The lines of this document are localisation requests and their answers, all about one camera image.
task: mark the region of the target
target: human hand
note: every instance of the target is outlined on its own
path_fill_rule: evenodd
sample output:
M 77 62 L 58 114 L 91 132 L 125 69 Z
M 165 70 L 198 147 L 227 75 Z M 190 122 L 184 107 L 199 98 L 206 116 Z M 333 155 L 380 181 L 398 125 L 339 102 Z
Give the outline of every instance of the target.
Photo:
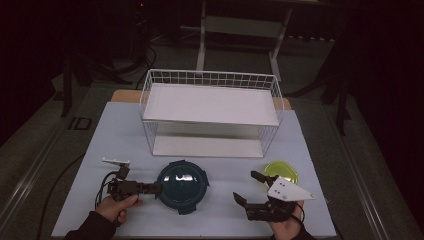
M 121 224 L 127 220 L 127 208 L 143 205 L 143 201 L 138 199 L 137 195 L 132 195 L 120 202 L 115 202 L 111 196 L 105 197 L 96 212 L 105 217 L 110 222 L 114 222 L 118 218 Z
M 299 206 L 296 205 L 293 211 L 293 216 L 298 219 L 301 218 L 303 203 L 303 201 L 298 201 Z M 274 232 L 276 240 L 290 240 L 296 237 L 302 229 L 300 223 L 291 217 L 284 222 L 268 222 L 268 224 Z

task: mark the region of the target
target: white wire basket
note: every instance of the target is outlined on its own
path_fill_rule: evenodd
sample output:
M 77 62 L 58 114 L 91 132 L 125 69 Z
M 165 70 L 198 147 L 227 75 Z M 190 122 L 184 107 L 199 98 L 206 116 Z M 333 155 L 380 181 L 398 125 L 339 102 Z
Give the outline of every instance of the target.
M 153 155 L 265 156 L 282 123 L 274 75 L 151 69 L 140 117 Z

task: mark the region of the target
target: white table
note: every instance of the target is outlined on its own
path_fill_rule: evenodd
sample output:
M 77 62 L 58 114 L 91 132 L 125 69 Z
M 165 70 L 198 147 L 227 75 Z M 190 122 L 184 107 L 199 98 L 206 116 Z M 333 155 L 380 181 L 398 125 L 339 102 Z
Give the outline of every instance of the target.
M 128 210 L 128 221 L 117 229 L 117 237 L 131 238 L 258 238 L 272 234 L 266 222 L 248 221 L 233 192 L 249 203 L 264 203 L 266 188 L 250 177 L 272 161 L 284 160 L 299 174 L 298 185 L 316 194 L 305 202 L 305 226 L 316 237 L 335 236 L 328 208 L 309 155 L 299 121 L 285 111 L 282 126 L 265 158 L 183 158 L 152 156 L 144 135 L 137 103 L 109 102 L 80 166 L 57 220 L 52 236 L 62 237 L 77 229 L 94 208 L 104 176 L 118 167 L 108 159 L 130 160 L 127 180 L 152 183 L 170 162 L 185 159 L 206 171 L 210 187 L 189 215 L 178 215 L 152 195 L 140 195 L 144 206 Z

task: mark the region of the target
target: sleeve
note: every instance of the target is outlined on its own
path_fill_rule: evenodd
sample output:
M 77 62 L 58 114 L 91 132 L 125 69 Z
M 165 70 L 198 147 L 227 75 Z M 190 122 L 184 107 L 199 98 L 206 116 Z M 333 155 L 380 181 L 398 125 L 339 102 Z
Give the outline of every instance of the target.
M 78 230 L 66 234 L 64 240 L 110 240 L 115 235 L 115 224 L 91 211 Z
M 276 240 L 275 236 L 272 235 L 268 240 Z M 292 240 L 316 240 L 316 238 L 312 237 L 311 234 L 309 234 L 305 227 L 302 226 L 302 228 L 300 229 L 299 234 L 297 234 L 296 237 L 292 238 Z

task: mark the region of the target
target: black backdrop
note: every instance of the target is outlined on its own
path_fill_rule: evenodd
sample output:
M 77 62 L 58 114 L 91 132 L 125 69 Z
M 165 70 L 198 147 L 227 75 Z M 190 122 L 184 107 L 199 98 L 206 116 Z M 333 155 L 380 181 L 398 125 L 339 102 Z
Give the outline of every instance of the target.
M 325 63 L 348 69 L 349 91 L 422 231 L 423 43 L 423 3 L 384 1 L 351 19 Z

